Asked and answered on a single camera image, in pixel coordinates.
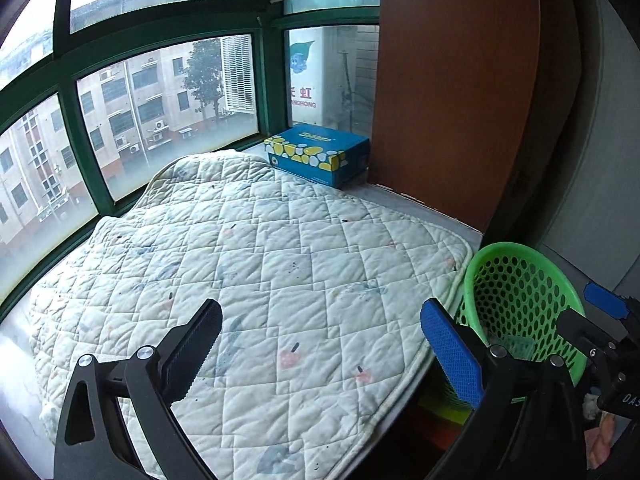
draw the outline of tree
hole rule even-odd
[[[218,118],[218,102],[222,92],[222,53],[220,40],[197,41],[193,44],[193,52],[187,60],[186,78],[183,87],[191,90],[193,96],[200,101],[203,119],[207,118],[205,108],[213,103],[213,109]]]

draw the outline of white marble surface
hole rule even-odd
[[[246,152],[263,156],[267,160],[263,144],[249,148]],[[474,251],[480,247],[482,235],[475,229],[396,193],[366,184],[364,178],[352,182],[344,190],[363,200],[369,200],[445,227],[462,236]],[[2,356],[0,420],[31,468],[40,478],[49,479],[53,478],[54,446],[46,437],[44,426],[39,418],[42,407],[33,355],[29,345],[31,327],[28,306],[30,296],[31,293],[22,298],[0,324],[0,355]],[[417,375],[414,384],[407,388],[403,398],[398,402],[398,410],[392,410],[389,416],[382,421],[380,436],[392,424],[397,411],[404,406],[422,377],[422,373]],[[372,444],[367,446],[360,458],[364,457],[371,447]]]

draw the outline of cartoon water drop logo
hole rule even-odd
[[[294,43],[289,47],[290,66],[294,74],[299,74],[306,70],[306,60],[309,58],[309,49],[313,41],[306,43]]]

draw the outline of white louvered vent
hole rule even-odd
[[[251,36],[243,34],[220,38],[220,40],[226,109],[230,112],[255,114]]]

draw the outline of green plastic basket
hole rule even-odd
[[[509,335],[533,339],[536,347],[531,360],[539,362],[551,354],[561,355],[577,384],[587,359],[556,334],[556,319],[567,308],[584,316],[578,294],[560,269],[530,247],[499,242],[479,251],[469,263],[456,322],[473,328],[485,344],[485,329],[498,338]],[[451,409],[470,412],[448,381],[436,389]],[[426,402],[421,405],[428,408]]]

